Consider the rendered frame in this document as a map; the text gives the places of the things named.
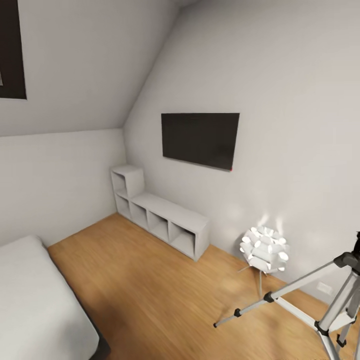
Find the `camera tripod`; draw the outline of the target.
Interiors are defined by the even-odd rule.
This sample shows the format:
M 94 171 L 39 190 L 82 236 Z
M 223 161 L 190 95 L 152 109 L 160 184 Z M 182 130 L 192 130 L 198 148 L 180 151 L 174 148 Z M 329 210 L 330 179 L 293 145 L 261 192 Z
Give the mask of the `camera tripod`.
M 282 288 L 274 292 L 268 292 L 264 295 L 263 299 L 247 306 L 244 309 L 237 308 L 234 311 L 234 315 L 218 323 L 214 323 L 213 325 L 218 327 L 219 325 L 224 324 L 234 318 L 241 317 L 243 314 L 265 303 L 277 302 L 279 305 L 290 311 L 292 314 L 315 330 L 324 345 L 329 360 L 341 360 L 339 351 L 341 348 L 344 348 L 344 346 L 347 345 L 345 338 L 349 332 L 350 327 L 355 323 L 357 319 L 357 313 L 360 309 L 360 231 L 358 231 L 357 238 L 358 239 L 353 251 L 344 252 L 329 263 L 307 273 L 293 282 L 288 283 Z M 321 321 L 316 321 L 281 297 L 284 294 L 298 289 L 311 281 L 314 281 L 338 268 L 343 268 L 347 265 L 351 267 L 351 273 L 337 293 Z M 342 309 L 345 307 L 351 297 L 352 300 L 350 305 L 344 313 Z M 342 331 L 341 334 L 337 334 L 337 346 L 335 347 L 329 334 L 339 330 L 340 328 L 342 328 Z M 360 360 L 360 326 L 354 360 Z

